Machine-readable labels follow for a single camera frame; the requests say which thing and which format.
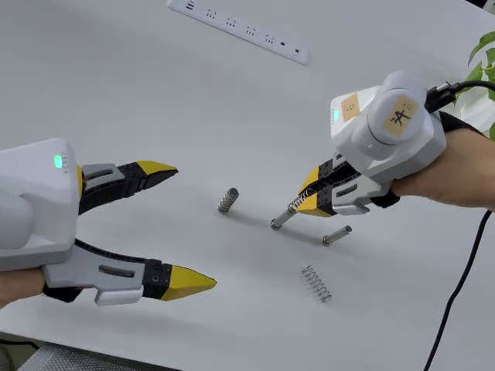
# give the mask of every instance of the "spring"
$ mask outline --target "spring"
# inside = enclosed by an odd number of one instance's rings
[[[315,294],[318,295],[319,300],[321,300],[323,303],[326,303],[328,300],[332,298],[332,294],[326,288],[325,284],[319,278],[318,274],[315,272],[315,269],[311,265],[304,267],[301,273],[302,276],[311,285]]]
[[[299,196],[297,196],[294,201],[289,203],[287,209],[291,210],[293,213],[297,213],[297,209],[302,205],[305,199],[310,197],[315,191],[308,188],[306,191],[302,192]]]
[[[239,197],[239,191],[237,191],[235,188],[229,189],[218,204],[218,211],[220,211],[221,213],[228,213],[230,207],[235,203],[237,197]]]

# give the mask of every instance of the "white power strip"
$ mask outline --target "white power strip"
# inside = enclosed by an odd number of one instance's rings
[[[271,50],[285,58],[304,65],[308,63],[309,52],[306,48],[296,45],[286,38],[276,36],[262,27],[203,5],[197,0],[168,0],[167,5],[176,12]]]

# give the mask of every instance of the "screw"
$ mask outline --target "screw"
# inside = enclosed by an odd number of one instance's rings
[[[235,188],[231,188],[225,193],[225,196],[222,198],[220,203],[218,204],[218,211],[225,214],[228,213],[229,209],[235,203],[235,200],[239,197],[239,191]]]
[[[295,215],[295,212],[287,208],[280,216],[276,219],[272,219],[270,226],[273,230],[279,230],[287,220],[291,219]]]
[[[353,229],[350,226],[345,226],[344,228],[337,230],[335,233],[329,234],[328,236],[323,236],[322,243],[325,246],[331,246],[332,243],[344,238],[349,235]]]

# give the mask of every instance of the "label sticker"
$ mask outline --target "label sticker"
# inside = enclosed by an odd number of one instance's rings
[[[354,93],[344,99],[341,104],[343,122],[348,122],[353,117],[359,114],[359,102],[357,101],[357,93]]]
[[[401,95],[392,107],[387,120],[384,122],[384,130],[390,134],[400,137],[414,116],[418,104],[409,97]]]

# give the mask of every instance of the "human hand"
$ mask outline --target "human hand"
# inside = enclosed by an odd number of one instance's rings
[[[41,294],[44,285],[41,268],[0,272],[0,308],[18,299]]]
[[[423,196],[495,210],[495,143],[469,129],[446,135],[445,151],[427,168],[395,180],[397,196]]]

